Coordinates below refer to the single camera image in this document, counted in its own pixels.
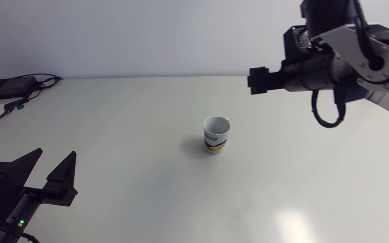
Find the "cup rim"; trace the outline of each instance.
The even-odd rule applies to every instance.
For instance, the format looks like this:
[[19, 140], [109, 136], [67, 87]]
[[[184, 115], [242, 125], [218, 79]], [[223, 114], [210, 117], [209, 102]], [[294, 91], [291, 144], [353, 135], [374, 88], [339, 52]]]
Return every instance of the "cup rim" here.
[[228, 118], [225, 118], [225, 117], [222, 117], [222, 116], [217, 116], [217, 115], [215, 115], [215, 116], [210, 116], [210, 117], [208, 117], [207, 119], [204, 120], [204, 130], [205, 130], [205, 131], [209, 132], [210, 134], [214, 134], [214, 135], [223, 135], [223, 134], [226, 133], [226, 132], [223, 132], [223, 133], [214, 133], [214, 132], [208, 131], [208, 129], [205, 128], [205, 122], [206, 122], [208, 119], [213, 118], [213, 117], [218, 117], [218, 118], [225, 119], [225, 120], [227, 121], [227, 123], [229, 123], [229, 129], [227, 129], [226, 132], [228, 132], [228, 131], [230, 130], [230, 128], [231, 128], [232, 125], [231, 125], [229, 119], [228, 119]]

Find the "printed logo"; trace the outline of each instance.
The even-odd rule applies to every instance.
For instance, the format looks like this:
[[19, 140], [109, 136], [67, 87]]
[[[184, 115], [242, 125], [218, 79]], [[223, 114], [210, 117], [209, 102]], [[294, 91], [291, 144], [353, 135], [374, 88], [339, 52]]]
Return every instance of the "printed logo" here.
[[204, 133], [204, 134], [205, 134], [205, 137], [207, 137], [209, 140], [217, 141], [216, 137], [210, 137], [210, 136], [208, 136], [208, 134], [206, 134], [206, 133]]
[[207, 140], [204, 140], [205, 145], [207, 145], [207, 149], [209, 149], [210, 151], [213, 151], [213, 152], [217, 152], [220, 149], [222, 149], [224, 147], [224, 145], [226, 144], [226, 141], [227, 141], [227, 139], [224, 140], [224, 142], [217, 144], [216, 146], [212, 146], [212, 145], [207, 143]]

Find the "black cylinder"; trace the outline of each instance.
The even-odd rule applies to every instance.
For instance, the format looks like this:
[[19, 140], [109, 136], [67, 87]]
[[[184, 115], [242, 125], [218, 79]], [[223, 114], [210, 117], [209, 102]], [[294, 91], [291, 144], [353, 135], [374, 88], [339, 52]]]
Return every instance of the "black cylinder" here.
[[0, 243], [15, 243], [22, 235], [40, 202], [30, 195], [23, 195], [5, 223], [0, 223]]
[[290, 92], [332, 89], [336, 80], [332, 74], [334, 53], [314, 53], [307, 60], [284, 66], [287, 80], [284, 89]]
[[339, 26], [354, 23], [355, 0], [304, 0], [301, 4], [301, 15], [307, 20], [309, 37], [335, 29]]

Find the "yellow stripe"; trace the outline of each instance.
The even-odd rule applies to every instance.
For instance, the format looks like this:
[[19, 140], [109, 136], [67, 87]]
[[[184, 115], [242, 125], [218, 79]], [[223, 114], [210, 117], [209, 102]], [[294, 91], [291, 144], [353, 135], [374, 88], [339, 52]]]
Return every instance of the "yellow stripe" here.
[[222, 149], [223, 148], [223, 146], [226, 144], [226, 142], [225, 143], [223, 143], [223, 145], [222, 146], [220, 146], [220, 147], [217, 147], [217, 148], [210, 148], [210, 147], [208, 147], [207, 146], [207, 148], [210, 150], [210, 151], [213, 151], [213, 152], [217, 152], [217, 151], [219, 151], [220, 149]]

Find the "bolt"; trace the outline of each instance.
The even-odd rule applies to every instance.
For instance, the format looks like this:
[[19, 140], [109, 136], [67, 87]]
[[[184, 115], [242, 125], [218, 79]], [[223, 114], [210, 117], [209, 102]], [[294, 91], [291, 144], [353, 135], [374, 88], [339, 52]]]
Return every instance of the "bolt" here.
[[386, 52], [388, 51], [388, 47], [387, 46], [382, 46], [381, 47], [381, 52]]

